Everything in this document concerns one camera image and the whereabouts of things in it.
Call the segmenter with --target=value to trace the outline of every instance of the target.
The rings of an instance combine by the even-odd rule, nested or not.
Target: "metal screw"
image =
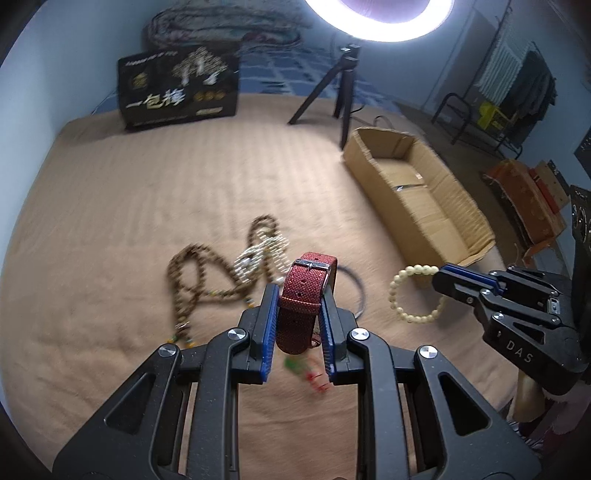
[[[420,349],[418,349],[418,353],[423,358],[435,358],[438,354],[438,351],[435,347],[431,345],[424,345]]]
[[[228,338],[230,340],[242,340],[246,336],[246,332],[241,328],[233,328],[228,330]]]
[[[354,328],[350,333],[351,337],[355,340],[367,340],[369,338],[369,332],[364,328]]]
[[[173,345],[172,343],[167,343],[166,345],[162,345],[158,349],[158,354],[163,357],[173,356],[177,352],[178,347]]]

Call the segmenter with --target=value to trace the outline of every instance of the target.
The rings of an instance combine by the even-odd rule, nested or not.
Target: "black tripod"
[[[348,47],[341,48],[343,54],[337,64],[332,67],[318,85],[312,90],[310,96],[301,104],[301,107],[295,113],[291,120],[288,122],[290,125],[300,119],[302,114],[311,105],[311,103],[318,98],[318,95],[322,93],[330,82],[339,74],[342,73],[340,78],[339,96],[336,99],[334,117],[340,117],[343,108],[345,114],[343,115],[343,130],[340,137],[340,147],[343,149],[347,143],[349,137],[349,123],[351,121],[351,109],[353,106],[353,88],[355,87],[355,68],[359,63],[359,50],[361,47],[358,45],[349,45]]]

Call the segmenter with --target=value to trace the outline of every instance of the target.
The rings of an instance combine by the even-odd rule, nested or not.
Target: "ring light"
[[[359,13],[341,0],[306,0],[306,2],[320,17],[339,30],[361,40],[381,42],[397,42],[422,37],[445,22],[453,7],[453,0],[430,0],[425,9],[411,20],[383,22]],[[383,2],[395,3],[392,0],[383,0]],[[362,2],[348,0],[346,3],[352,5]],[[368,4],[366,10],[370,12],[373,2],[366,0],[365,3]]]

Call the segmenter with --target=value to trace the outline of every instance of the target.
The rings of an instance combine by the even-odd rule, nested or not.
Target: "blue gripper pad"
[[[265,327],[265,335],[262,341],[262,360],[261,360],[261,379],[263,382],[267,381],[269,372],[271,371],[271,364],[273,362],[273,350],[275,348],[275,334],[277,332],[277,314],[279,312],[279,287],[275,286],[273,289],[273,297],[271,298],[271,308],[267,316],[267,325]]]
[[[503,293],[497,280],[491,277],[490,275],[484,275],[478,272],[474,272],[472,270],[468,270],[467,268],[451,264],[443,265],[441,270],[449,273],[455,273],[456,275],[461,275],[462,277],[467,278],[468,280],[475,280],[480,283],[484,283],[485,285],[488,285],[488,287],[493,291],[495,295],[502,295]]]
[[[322,340],[322,354],[324,356],[324,369],[333,381],[335,374],[335,343],[333,341],[332,330],[329,324],[329,315],[326,309],[324,297],[320,301],[320,314],[318,315],[318,324],[320,326],[320,339]]]

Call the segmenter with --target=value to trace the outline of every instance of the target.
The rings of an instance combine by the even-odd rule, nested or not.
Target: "black box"
[[[119,60],[119,110],[128,128],[236,115],[238,43],[167,48]]]

